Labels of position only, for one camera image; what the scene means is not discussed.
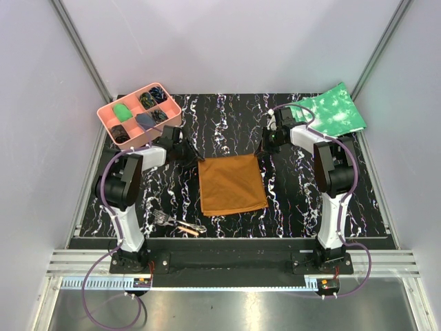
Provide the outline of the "orange cloth napkin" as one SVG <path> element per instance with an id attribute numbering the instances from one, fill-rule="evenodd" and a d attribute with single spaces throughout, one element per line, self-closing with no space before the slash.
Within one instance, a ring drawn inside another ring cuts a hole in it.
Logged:
<path id="1" fill-rule="evenodd" d="M 254 154 L 198 162 L 201 210 L 206 217 L 252 212 L 269 206 Z"/>

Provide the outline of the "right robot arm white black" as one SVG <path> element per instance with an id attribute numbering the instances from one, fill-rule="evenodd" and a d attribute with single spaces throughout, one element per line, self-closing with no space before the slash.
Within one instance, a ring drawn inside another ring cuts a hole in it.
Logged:
<path id="1" fill-rule="evenodd" d="M 295 120 L 290 107 L 277 106 L 267 112 L 267 126 L 255 155 L 275 154 L 289 143 L 313 156 L 315 181 L 322 193 L 322 219 L 311 263 L 325 274 L 345 259 L 347 208 L 358 183 L 353 139 L 331 137 L 313 129 L 311 121 Z"/>

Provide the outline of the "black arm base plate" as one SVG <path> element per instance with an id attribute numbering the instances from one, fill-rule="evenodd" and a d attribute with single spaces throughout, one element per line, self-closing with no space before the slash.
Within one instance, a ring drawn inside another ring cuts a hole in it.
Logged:
<path id="1" fill-rule="evenodd" d="M 293 274 L 352 275 L 348 252 L 338 266 L 319 270 L 311 263 L 315 239 L 148 239 L 145 267 L 112 257 L 112 274 L 154 271 L 169 274 L 186 269 L 270 269 Z"/>

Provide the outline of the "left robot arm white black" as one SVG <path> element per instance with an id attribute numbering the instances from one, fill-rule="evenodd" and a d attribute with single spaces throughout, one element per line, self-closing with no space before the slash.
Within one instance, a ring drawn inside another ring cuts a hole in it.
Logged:
<path id="1" fill-rule="evenodd" d="M 125 259 L 131 271 L 140 273 L 149 263 L 135 207 L 142 173 L 174 161 L 190 167 L 203 157 L 178 126 L 164 126 L 159 137 L 142 147 L 109 149 L 103 155 L 105 159 L 99 164 L 92 193 L 110 216 L 116 231 L 117 246 L 110 254 Z"/>

